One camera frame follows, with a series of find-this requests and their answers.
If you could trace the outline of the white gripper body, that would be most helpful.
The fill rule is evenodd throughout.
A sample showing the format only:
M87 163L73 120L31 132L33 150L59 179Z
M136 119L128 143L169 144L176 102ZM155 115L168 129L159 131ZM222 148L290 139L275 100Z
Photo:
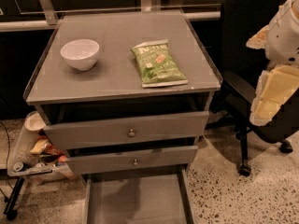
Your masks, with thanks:
M275 63L299 64L299 0L287 0L269 22L265 55Z

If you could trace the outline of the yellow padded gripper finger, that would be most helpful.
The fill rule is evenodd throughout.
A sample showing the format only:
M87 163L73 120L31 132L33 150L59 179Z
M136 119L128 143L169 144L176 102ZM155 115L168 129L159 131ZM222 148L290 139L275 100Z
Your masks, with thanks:
M265 49L268 26L265 25L258 33L252 36L246 43L250 49Z
M255 126L269 123L298 89L298 67L281 65L262 71L250 109L250 122Z

